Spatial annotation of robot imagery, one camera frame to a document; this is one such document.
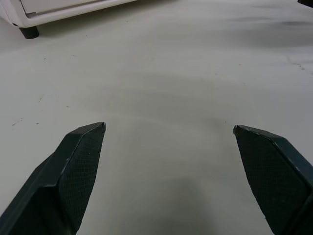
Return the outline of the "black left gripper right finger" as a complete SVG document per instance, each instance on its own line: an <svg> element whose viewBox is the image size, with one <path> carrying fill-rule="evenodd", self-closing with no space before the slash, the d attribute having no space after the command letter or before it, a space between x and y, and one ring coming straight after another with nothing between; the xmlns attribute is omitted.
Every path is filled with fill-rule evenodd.
<svg viewBox="0 0 313 235"><path fill-rule="evenodd" d="M313 235L313 166L284 137L235 125L252 193L274 235Z"/></svg>

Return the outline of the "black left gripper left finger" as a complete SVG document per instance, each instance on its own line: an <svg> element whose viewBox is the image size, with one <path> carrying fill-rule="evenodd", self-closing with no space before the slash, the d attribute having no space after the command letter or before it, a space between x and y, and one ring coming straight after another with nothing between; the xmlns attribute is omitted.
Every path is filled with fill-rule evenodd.
<svg viewBox="0 0 313 235"><path fill-rule="evenodd" d="M0 216L0 235L76 235L95 184L104 122L65 135Z"/></svg>

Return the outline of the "white appliance with black foot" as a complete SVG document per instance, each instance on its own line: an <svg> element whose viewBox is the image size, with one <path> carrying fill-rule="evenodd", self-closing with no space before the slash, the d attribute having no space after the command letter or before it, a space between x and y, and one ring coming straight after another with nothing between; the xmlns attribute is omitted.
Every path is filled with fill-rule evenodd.
<svg viewBox="0 0 313 235"><path fill-rule="evenodd" d="M137 0L0 0L0 17L26 39L39 37L37 26Z"/></svg>

